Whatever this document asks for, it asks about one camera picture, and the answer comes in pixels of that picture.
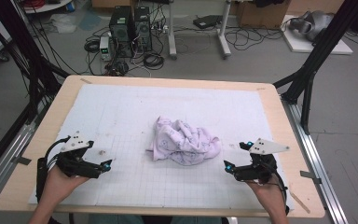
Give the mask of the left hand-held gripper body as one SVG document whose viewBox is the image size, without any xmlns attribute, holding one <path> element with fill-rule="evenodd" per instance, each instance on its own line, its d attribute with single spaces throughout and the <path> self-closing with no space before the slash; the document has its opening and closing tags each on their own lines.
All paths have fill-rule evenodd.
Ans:
<svg viewBox="0 0 358 224">
<path fill-rule="evenodd" d="M 76 131 L 61 147 L 57 154 L 56 165 L 59 169 L 71 177 L 74 175 L 84 176 L 88 178 L 98 178 L 103 172 L 101 164 L 85 161 L 83 156 L 89 148 L 88 141 Z"/>
</svg>

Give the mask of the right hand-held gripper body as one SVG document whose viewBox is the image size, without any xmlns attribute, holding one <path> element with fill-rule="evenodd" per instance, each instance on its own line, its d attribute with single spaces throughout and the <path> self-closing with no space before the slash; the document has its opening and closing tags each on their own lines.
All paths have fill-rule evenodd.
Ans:
<svg viewBox="0 0 358 224">
<path fill-rule="evenodd" d="M 247 150 L 251 156 L 251 164 L 236 167 L 234 177 L 238 181 L 258 180 L 261 184 L 269 182 L 277 172 L 275 153 L 289 150 L 289 146 L 258 138 L 254 145 Z"/>
</svg>

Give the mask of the pink patterned towel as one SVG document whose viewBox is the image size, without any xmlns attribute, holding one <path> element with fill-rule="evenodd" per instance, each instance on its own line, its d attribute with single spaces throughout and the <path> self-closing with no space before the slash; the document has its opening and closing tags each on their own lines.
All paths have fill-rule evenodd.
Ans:
<svg viewBox="0 0 358 224">
<path fill-rule="evenodd" d="M 146 150 L 153 161 L 172 160 L 184 166 L 215 158 L 222 150 L 220 139 L 205 128 L 177 119 L 158 117 L 154 137 Z"/>
</svg>

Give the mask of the person's right hand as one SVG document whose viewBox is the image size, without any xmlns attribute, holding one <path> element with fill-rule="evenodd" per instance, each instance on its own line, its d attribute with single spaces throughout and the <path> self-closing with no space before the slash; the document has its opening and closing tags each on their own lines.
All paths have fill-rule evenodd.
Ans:
<svg viewBox="0 0 358 224">
<path fill-rule="evenodd" d="M 275 178 L 271 178 L 266 184 L 259 184 L 254 180 L 247 181 L 247 185 L 251 188 L 257 200 L 271 216 L 278 214 L 286 215 L 284 197 Z"/>
</svg>

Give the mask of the person's left hand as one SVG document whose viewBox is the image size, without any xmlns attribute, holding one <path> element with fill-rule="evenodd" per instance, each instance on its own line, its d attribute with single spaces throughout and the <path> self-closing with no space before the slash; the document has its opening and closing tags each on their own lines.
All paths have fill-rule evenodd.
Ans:
<svg viewBox="0 0 358 224">
<path fill-rule="evenodd" d="M 67 176 L 57 166 L 51 168 L 44 186 L 40 202 L 58 204 L 66 199 L 74 189 L 89 179 L 84 176 Z"/>
</svg>

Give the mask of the thin wooden stick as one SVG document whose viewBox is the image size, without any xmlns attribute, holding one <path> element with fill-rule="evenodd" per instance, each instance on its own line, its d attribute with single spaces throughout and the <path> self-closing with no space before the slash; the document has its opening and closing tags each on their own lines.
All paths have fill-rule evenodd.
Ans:
<svg viewBox="0 0 358 224">
<path fill-rule="evenodd" d="M 291 190 L 289 190 L 291 197 L 301 206 L 301 208 L 307 213 L 310 214 L 310 209 L 297 197 Z"/>
</svg>

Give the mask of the white grid mat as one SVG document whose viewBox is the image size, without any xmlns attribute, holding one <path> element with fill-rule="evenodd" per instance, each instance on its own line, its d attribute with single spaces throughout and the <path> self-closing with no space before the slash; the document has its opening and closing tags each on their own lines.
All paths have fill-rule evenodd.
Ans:
<svg viewBox="0 0 358 224">
<path fill-rule="evenodd" d="M 213 159 L 184 166 L 155 160 L 150 151 L 158 118 L 204 128 L 220 140 Z M 257 91 L 87 84 L 58 133 L 93 141 L 84 158 L 111 161 L 109 172 L 81 185 L 66 205 L 129 206 L 135 209 L 260 209 L 252 190 L 225 170 L 251 161 L 241 142 L 273 138 Z"/>
</svg>

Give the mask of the white power supply unit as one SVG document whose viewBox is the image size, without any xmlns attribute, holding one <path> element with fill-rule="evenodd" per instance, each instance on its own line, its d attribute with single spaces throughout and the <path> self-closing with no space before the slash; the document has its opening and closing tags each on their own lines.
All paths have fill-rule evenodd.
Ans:
<svg viewBox="0 0 358 224">
<path fill-rule="evenodd" d="M 113 51 L 109 36 L 102 36 L 100 38 L 100 52 L 103 61 L 108 62 L 112 59 Z"/>
</svg>

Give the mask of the white stand legs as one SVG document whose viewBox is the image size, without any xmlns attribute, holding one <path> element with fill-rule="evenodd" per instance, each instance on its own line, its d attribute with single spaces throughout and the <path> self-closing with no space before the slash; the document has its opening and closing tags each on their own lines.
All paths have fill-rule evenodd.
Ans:
<svg viewBox="0 0 358 224">
<path fill-rule="evenodd" d="M 169 56 L 173 59 L 177 59 L 177 51 L 176 51 L 176 43 L 175 43 L 175 36 L 174 36 L 174 30 L 173 30 L 173 4 L 174 0 L 168 0 L 169 1 L 169 28 L 168 28 L 168 43 L 169 43 Z M 231 55 L 231 51 L 229 49 L 225 33 L 226 33 L 226 27 L 227 27 L 227 20 L 229 11 L 231 8 L 231 1 L 232 0 L 224 0 L 224 10 L 222 15 L 222 23 L 221 27 L 216 30 L 217 37 L 220 41 L 222 50 L 223 50 L 223 58 L 226 59 Z"/>
</svg>

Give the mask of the white floor board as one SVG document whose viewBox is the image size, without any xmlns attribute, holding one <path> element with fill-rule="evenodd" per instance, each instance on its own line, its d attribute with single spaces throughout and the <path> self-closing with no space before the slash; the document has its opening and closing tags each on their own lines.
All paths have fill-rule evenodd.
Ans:
<svg viewBox="0 0 358 224">
<path fill-rule="evenodd" d="M 298 31 L 292 31 L 288 28 L 289 21 L 292 18 L 293 15 L 284 16 L 282 22 L 284 40 L 292 52 L 311 53 L 313 51 L 313 46 L 309 40 Z M 335 55 L 351 55 L 352 49 L 342 40 L 339 40 L 331 53 Z"/>
</svg>

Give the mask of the black computer tower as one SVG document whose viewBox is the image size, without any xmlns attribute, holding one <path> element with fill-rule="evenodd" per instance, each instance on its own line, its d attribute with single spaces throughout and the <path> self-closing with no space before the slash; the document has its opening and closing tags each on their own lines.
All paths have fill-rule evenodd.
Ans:
<svg viewBox="0 0 358 224">
<path fill-rule="evenodd" d="M 143 51 L 150 51 L 152 49 L 152 37 L 149 7 L 136 7 L 134 9 L 134 22 L 138 46 Z"/>
<path fill-rule="evenodd" d="M 135 38 L 135 25 L 131 6 L 114 7 L 109 28 L 115 43 L 118 43 L 118 55 L 131 57 L 131 43 Z"/>
</svg>

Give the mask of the clear plastic bag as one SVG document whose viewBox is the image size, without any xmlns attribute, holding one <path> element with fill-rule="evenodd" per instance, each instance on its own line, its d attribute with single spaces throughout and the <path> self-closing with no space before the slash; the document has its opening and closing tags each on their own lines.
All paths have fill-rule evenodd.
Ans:
<svg viewBox="0 0 358 224">
<path fill-rule="evenodd" d="M 52 25 L 59 34 L 71 34 L 76 30 L 76 17 L 68 14 L 53 14 L 50 17 Z"/>
</svg>

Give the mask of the blue floor sheet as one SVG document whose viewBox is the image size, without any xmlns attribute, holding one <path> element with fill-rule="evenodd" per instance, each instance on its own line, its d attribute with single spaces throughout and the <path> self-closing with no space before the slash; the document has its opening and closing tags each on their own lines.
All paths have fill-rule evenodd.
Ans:
<svg viewBox="0 0 358 224">
<path fill-rule="evenodd" d="M 101 22 L 101 18 L 92 11 L 87 11 L 81 19 L 78 27 L 84 31 L 91 31 Z"/>
</svg>

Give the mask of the black flat device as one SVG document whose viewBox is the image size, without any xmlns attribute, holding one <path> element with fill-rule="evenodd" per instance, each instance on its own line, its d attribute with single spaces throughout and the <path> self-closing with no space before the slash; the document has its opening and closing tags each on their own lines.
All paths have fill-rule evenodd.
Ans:
<svg viewBox="0 0 358 224">
<path fill-rule="evenodd" d="M 222 19 L 223 17 L 220 15 L 208 15 L 193 20 L 193 24 L 200 29 L 206 29 L 220 24 Z"/>
</svg>

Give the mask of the brown cardboard box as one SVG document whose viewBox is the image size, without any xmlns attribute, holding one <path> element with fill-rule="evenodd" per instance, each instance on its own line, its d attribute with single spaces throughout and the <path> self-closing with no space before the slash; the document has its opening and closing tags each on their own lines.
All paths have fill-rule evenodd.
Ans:
<svg viewBox="0 0 358 224">
<path fill-rule="evenodd" d="M 237 22 L 240 27 L 278 29 L 289 8 L 291 0 L 283 0 L 281 4 L 270 4 L 257 7 L 256 3 L 245 1 L 237 9 Z"/>
</svg>

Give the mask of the grey headset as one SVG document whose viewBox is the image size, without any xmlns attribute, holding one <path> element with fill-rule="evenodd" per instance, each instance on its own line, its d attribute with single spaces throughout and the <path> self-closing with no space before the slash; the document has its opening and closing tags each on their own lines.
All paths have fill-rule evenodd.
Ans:
<svg viewBox="0 0 358 224">
<path fill-rule="evenodd" d="M 288 28 L 296 30 L 310 42 L 315 42 L 334 19 L 333 14 L 321 10 L 307 11 L 300 17 L 292 18 Z"/>
</svg>

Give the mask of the round white table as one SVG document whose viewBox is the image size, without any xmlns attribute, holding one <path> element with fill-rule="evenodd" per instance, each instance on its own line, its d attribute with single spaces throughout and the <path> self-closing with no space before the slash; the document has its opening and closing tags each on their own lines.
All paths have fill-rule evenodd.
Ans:
<svg viewBox="0 0 358 224">
<path fill-rule="evenodd" d="M 73 0 L 60 0 L 59 3 L 46 2 L 41 7 L 35 7 L 35 6 L 25 7 L 24 11 L 26 14 L 34 14 L 34 13 L 47 12 L 58 8 L 64 8 L 69 12 L 73 12 L 76 10 L 76 4 L 74 3 Z"/>
</svg>

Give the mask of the aluminium rail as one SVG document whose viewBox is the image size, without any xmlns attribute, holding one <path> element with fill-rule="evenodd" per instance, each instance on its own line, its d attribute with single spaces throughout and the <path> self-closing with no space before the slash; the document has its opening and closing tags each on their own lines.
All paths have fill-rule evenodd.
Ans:
<svg viewBox="0 0 358 224">
<path fill-rule="evenodd" d="M 48 108 L 49 104 L 40 103 L 32 114 L 31 106 L 27 105 L 0 140 L 0 186 L 17 164 L 14 158 L 22 157 Z"/>
<path fill-rule="evenodd" d="M 324 211 L 328 214 L 333 224 L 349 224 L 327 172 L 324 169 L 324 164 L 320 158 L 317 147 L 311 136 L 306 134 L 300 124 L 300 109 L 297 105 L 290 105 L 285 101 L 282 101 L 282 105 L 292 125 L 296 140 L 305 158 L 305 163 L 308 165 L 309 172 L 314 173 L 317 177 L 322 179 L 322 184 L 314 185 L 322 200 Z"/>
</svg>

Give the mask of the black metal frame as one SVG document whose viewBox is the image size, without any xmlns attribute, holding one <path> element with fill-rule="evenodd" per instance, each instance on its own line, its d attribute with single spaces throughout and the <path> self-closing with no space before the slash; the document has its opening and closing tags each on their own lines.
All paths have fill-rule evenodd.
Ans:
<svg viewBox="0 0 358 224">
<path fill-rule="evenodd" d="M 305 134 L 310 133 L 310 103 L 315 76 L 357 16 L 358 0 L 344 0 L 303 65 L 292 75 L 273 83 L 276 89 L 289 84 L 288 90 L 282 94 L 289 105 L 296 105 L 298 97 L 303 94 L 300 126 Z"/>
<path fill-rule="evenodd" d="M 26 115 L 28 120 L 32 120 L 38 114 L 37 109 L 42 98 L 54 97 L 61 88 L 62 85 L 55 75 L 67 78 L 69 74 L 42 55 L 23 18 L 10 0 L 0 0 L 0 22 L 18 50 L 13 49 L 1 33 L 0 41 L 14 59 L 21 74 L 29 80 Z"/>
</svg>

